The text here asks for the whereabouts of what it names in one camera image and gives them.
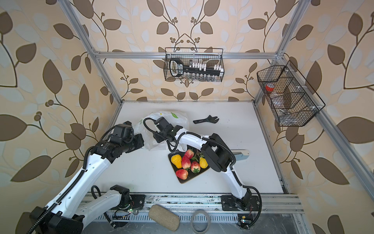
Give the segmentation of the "small yellow fake lemon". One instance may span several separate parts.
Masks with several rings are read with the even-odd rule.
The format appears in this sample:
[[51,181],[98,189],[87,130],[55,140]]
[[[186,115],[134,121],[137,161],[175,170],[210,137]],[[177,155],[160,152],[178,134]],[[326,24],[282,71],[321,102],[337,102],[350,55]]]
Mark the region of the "small yellow fake lemon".
[[200,158],[200,159],[199,159],[199,164],[200,164],[200,167],[201,167],[202,169],[205,169],[205,168],[208,167],[208,163],[207,163],[207,161],[206,161],[205,158]]

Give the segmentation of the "grey utility knife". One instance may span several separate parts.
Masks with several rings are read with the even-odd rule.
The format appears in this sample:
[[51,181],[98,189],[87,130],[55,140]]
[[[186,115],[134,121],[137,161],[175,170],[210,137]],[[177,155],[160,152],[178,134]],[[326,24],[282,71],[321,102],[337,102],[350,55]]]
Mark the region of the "grey utility knife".
[[250,156],[248,150],[233,150],[232,152],[237,161],[246,160]]

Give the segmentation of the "grey tape roll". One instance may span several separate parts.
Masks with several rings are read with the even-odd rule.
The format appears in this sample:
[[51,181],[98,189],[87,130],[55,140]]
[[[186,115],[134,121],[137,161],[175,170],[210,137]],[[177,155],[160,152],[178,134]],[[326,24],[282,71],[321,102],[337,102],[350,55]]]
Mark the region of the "grey tape roll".
[[[199,230],[196,228],[197,223],[206,223],[204,229]],[[191,217],[191,228],[195,234],[206,234],[211,225],[211,218],[204,210],[196,210]]]

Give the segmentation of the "black socket set holder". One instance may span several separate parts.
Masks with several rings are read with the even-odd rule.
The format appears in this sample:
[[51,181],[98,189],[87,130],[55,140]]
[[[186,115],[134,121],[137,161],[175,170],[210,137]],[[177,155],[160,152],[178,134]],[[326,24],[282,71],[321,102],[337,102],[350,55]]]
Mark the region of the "black socket set holder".
[[169,71],[173,77],[192,76],[201,74],[203,76],[222,77],[224,75],[224,68],[215,65],[213,68],[207,66],[206,63],[192,62],[188,65],[178,58],[172,58],[168,64]]

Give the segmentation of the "black adjustable wrench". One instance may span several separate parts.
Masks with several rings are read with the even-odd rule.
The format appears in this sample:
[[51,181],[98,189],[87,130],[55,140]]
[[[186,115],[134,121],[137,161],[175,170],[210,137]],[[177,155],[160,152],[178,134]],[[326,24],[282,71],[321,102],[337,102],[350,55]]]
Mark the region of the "black adjustable wrench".
[[219,121],[219,118],[218,118],[218,117],[212,117],[211,115],[209,115],[209,116],[208,116],[207,118],[205,118],[205,119],[194,120],[193,123],[194,123],[194,124],[200,124],[200,123],[208,122],[208,123],[216,124],[218,121]]

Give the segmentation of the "clear bottle red cap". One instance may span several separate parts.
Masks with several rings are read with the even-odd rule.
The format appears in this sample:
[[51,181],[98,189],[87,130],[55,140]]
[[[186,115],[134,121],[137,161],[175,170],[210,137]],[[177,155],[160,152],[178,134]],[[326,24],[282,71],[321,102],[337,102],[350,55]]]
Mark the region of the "clear bottle red cap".
[[273,107],[279,113],[279,115],[287,115],[289,112],[287,109],[285,109],[282,93],[277,93],[275,91],[275,85],[272,83],[267,83],[265,85],[265,89],[271,103],[273,104]]

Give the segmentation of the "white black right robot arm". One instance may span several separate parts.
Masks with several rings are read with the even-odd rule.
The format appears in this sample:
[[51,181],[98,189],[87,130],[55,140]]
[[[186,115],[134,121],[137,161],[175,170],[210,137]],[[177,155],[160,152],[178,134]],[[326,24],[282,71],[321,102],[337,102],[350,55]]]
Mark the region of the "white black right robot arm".
[[230,188],[231,194],[221,197],[224,211],[262,211],[262,197],[257,188],[244,185],[239,179],[234,165],[236,157],[218,134],[202,136],[188,131],[182,126],[173,126],[164,117],[152,120],[157,131],[152,130],[143,120],[144,127],[153,134],[157,143],[165,142],[170,151],[169,157],[174,161],[176,176],[179,180],[190,180],[210,168],[223,173],[224,179]]

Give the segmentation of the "yellow fake pear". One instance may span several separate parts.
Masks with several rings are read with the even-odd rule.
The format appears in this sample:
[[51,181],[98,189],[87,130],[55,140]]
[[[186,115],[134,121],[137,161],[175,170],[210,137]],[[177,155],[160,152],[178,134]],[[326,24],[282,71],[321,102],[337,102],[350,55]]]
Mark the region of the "yellow fake pear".
[[172,156],[170,161],[177,169],[182,168],[182,157],[179,154]]

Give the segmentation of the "beige sponge block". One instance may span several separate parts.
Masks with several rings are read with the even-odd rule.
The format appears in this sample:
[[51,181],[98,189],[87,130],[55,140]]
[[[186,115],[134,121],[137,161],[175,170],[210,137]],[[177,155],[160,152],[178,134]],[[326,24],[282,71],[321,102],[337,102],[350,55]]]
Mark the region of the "beige sponge block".
[[160,224],[170,231],[175,232],[179,228],[179,216],[160,205],[153,205],[150,208],[148,215],[151,220],[155,221],[156,223]]

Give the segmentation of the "green leafy sprig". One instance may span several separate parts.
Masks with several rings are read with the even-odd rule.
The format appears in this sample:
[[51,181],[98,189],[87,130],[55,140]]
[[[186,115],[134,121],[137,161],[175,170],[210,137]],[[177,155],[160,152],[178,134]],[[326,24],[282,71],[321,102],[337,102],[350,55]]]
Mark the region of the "green leafy sprig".
[[200,159],[203,159],[203,158],[204,158],[204,155],[202,154],[202,152],[199,150],[196,150],[194,156],[191,159],[196,162],[200,162]]

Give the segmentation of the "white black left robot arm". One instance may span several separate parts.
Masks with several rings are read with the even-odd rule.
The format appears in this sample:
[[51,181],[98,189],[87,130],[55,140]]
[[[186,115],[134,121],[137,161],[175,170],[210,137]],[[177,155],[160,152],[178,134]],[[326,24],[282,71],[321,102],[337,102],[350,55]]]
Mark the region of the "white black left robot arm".
[[36,207],[29,215],[33,225],[28,233],[80,234],[96,218],[112,208],[134,207],[130,191],[114,185],[108,192],[87,205],[80,206],[88,191],[96,191],[94,183],[123,153],[141,149],[144,140],[135,134],[131,122],[111,127],[100,141],[85,153],[83,166],[64,189],[45,207]]

